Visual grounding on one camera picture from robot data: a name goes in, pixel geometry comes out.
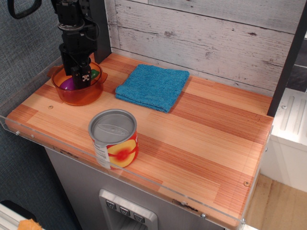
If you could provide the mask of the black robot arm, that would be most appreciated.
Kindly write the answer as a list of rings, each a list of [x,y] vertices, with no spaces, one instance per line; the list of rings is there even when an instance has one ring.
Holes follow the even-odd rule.
[[[97,50],[99,26],[88,15],[88,0],[53,0],[63,43],[59,46],[66,75],[75,89],[91,85],[90,55]]]

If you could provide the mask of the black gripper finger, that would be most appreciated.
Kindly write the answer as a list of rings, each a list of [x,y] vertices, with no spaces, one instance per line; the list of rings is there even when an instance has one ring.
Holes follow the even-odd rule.
[[[73,67],[73,64],[64,63],[63,66],[64,66],[66,76],[70,76],[71,75],[71,68]]]
[[[75,89],[83,89],[90,86],[91,67],[89,65],[71,67],[71,75]]]

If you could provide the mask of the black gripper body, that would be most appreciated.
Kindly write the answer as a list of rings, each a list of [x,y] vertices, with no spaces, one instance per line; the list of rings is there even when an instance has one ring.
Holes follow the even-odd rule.
[[[97,27],[85,25],[81,30],[63,30],[60,52],[64,69],[85,67],[91,63],[90,54],[97,50]]]

